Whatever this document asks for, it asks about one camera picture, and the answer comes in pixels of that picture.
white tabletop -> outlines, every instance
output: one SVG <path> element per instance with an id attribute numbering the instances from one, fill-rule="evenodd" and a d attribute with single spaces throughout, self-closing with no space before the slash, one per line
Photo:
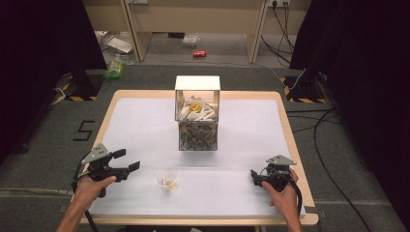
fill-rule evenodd
<path id="1" fill-rule="evenodd" d="M 221 99 L 217 151 L 179 151 L 174 114 L 173 99 L 117 101 L 102 143 L 110 152 L 127 149 L 127 154 L 110 165 L 127 167 L 139 160 L 141 165 L 93 203 L 93 216 L 278 217 L 268 206 L 268 193 L 250 176 L 268 158 L 290 158 L 275 100 Z M 154 182 L 162 165 L 179 170 L 174 191 Z"/>

finger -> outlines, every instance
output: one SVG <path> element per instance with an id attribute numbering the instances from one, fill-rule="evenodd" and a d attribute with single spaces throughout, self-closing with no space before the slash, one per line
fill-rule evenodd
<path id="1" fill-rule="evenodd" d="M 116 176 L 110 176 L 100 181 L 100 184 L 102 185 L 102 188 L 106 188 L 112 183 L 114 183 L 116 180 L 117 180 Z"/>
<path id="2" fill-rule="evenodd" d="M 289 171 L 290 171 L 290 175 L 292 176 L 293 180 L 295 181 L 295 183 L 297 183 L 299 180 L 299 177 L 296 174 L 295 170 L 289 167 Z"/>
<path id="3" fill-rule="evenodd" d="M 262 186 L 265 190 L 267 190 L 272 196 L 276 196 L 278 192 L 271 186 L 271 184 L 263 181 Z"/>

black curtain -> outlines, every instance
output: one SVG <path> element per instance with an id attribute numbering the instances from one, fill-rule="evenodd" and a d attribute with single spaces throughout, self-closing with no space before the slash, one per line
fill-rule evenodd
<path id="1" fill-rule="evenodd" d="M 6 0 L 0 7 L 0 163 L 28 139 L 66 73 L 106 64 L 82 1 Z"/>
<path id="2" fill-rule="evenodd" d="M 354 143 L 407 230 L 409 13 L 408 0 L 392 4 L 363 0 L 351 5 L 341 0 L 313 0 L 291 64 L 295 69 L 314 67 L 328 75 Z"/>

green object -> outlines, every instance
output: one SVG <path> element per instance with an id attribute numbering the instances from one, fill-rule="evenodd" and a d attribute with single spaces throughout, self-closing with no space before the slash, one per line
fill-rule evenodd
<path id="1" fill-rule="evenodd" d="M 115 60 L 111 61 L 108 70 L 105 71 L 103 77 L 110 79 L 118 79 L 123 75 L 124 64 L 121 62 L 121 57 L 117 54 Z"/>

black stand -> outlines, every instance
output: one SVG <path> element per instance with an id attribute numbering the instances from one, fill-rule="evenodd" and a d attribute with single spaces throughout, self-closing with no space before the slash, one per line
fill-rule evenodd
<path id="1" fill-rule="evenodd" d="M 103 74 L 73 73 L 64 92 L 69 101 L 94 101 L 103 85 Z"/>
<path id="2" fill-rule="evenodd" d="M 306 77 L 304 72 L 301 76 L 286 76 L 283 80 L 285 95 L 291 102 L 314 102 L 324 103 L 325 98 L 318 86 L 315 75 Z"/>

